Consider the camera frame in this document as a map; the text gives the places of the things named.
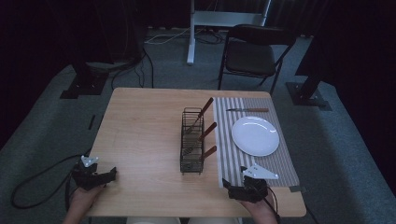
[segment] wooden handle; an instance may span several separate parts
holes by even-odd
[[[268,112],[270,111],[268,108],[249,108],[249,112]]]
[[[198,119],[206,112],[206,110],[210,107],[212,102],[213,102],[213,97],[210,97],[210,99],[207,101],[207,103],[204,106],[204,108],[202,108],[201,113],[199,113]]]
[[[200,141],[200,142],[204,141],[204,138],[210,132],[212,132],[217,126],[218,126],[218,124],[216,122],[213,122],[212,125],[210,125],[210,127],[208,129],[206,129],[206,131],[198,138],[198,141]]]
[[[218,150],[218,148],[216,146],[213,146],[207,152],[204,153],[202,160],[206,159],[208,156],[212,155],[217,150]]]

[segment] human hand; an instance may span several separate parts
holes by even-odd
[[[105,186],[98,186],[96,188],[85,190],[82,188],[76,189],[72,195],[69,210],[67,211],[64,224],[78,224],[90,210],[91,206],[104,189]]]
[[[274,207],[274,199],[271,194],[268,194],[265,199],[272,207]],[[240,203],[251,214],[256,224],[276,224],[276,216],[270,206],[261,200],[256,203],[242,202]]]

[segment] white plate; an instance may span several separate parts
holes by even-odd
[[[252,156],[268,156],[279,146],[279,134],[274,125],[258,117],[243,117],[232,129],[233,141]]]

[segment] wire utensil holder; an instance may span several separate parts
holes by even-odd
[[[204,141],[197,139],[204,133],[204,116],[199,117],[202,109],[184,108],[181,122],[180,172],[201,173],[204,170]]]

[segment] striped placemat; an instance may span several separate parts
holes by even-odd
[[[269,108],[269,112],[227,112],[229,108]],[[290,154],[280,129],[274,104],[271,99],[265,98],[214,98],[214,118],[218,124],[216,129],[216,144],[218,147],[219,185],[222,187],[222,178],[233,186],[243,186],[241,166],[249,167],[254,163],[279,175],[279,179],[267,179],[272,187],[290,187],[300,184],[290,159]],[[255,116],[266,119],[274,125],[279,133],[279,147],[265,157],[254,157],[240,150],[233,142],[233,124],[246,116]]]

